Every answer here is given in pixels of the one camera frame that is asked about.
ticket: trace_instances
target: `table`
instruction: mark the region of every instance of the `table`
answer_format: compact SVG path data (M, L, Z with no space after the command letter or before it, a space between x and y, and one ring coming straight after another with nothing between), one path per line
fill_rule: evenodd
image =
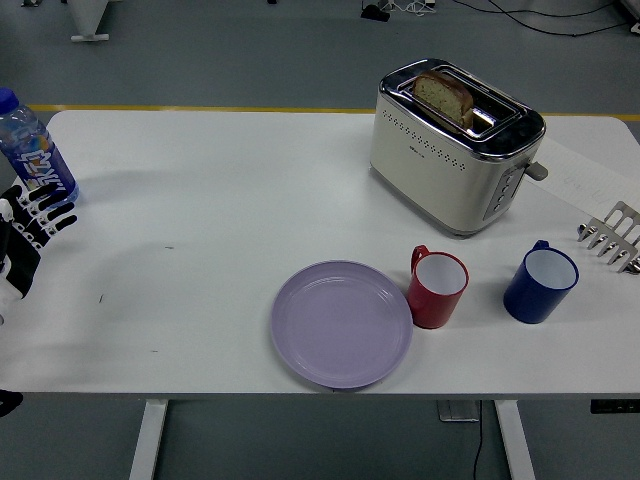
M547 121L547 138L640 179L640 147L622 122ZM310 264L346 259L406 289L411 251L426 244L462 259L469 287L450 322L416 328L401 365L363 393L640 393L625 368L640 360L638 279L576 241L588 214L523 183L496 224L448 237L371 171L372 127L369 114L54 116L50 131L80 184L79 221L43 250L31 292L2 327L1 387L155 399L330 392L272 346L280 286ZM581 279L532 326L500 298L538 239L569 254Z

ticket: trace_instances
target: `toaster slot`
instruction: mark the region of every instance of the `toaster slot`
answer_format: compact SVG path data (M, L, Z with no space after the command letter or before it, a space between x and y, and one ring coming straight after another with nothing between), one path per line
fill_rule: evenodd
M475 79L469 78L463 72L449 66L436 67L434 70L455 78L469 90L469 93L473 97L474 104L472 128L464 130L448 117L442 115L438 110L415 97L411 89L417 77L413 77L399 85L398 93L420 106L427 117L433 119L435 116L439 123L443 124L445 128L453 128L474 140L482 140L502 130L521 116L522 112L506 98L502 98L499 92L481 84Z

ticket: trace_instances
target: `toast rack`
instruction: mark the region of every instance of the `toast rack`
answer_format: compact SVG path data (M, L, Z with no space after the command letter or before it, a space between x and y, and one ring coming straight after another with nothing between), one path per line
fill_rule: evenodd
M578 234L579 242L591 237L587 249L600 247L598 257L610 254L607 265L621 261L618 273L640 275L640 257L638 257L637 248L640 243L640 213L626 203L616 203L604 222L594 217L589 223L580 225Z

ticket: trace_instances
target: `mug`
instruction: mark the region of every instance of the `mug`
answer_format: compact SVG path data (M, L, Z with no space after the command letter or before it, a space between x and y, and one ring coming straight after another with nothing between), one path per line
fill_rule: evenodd
M456 257L430 252L424 245L414 248L407 292L413 323L430 329L443 326L468 284L469 272Z
M541 323L578 283L576 264L549 242L538 240L504 292L507 311L524 323Z

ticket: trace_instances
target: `bread slice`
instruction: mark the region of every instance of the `bread slice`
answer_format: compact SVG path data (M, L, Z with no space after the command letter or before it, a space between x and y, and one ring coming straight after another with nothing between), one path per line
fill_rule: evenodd
M473 97L462 82L452 76L425 72L413 82L412 93L465 130L473 128Z

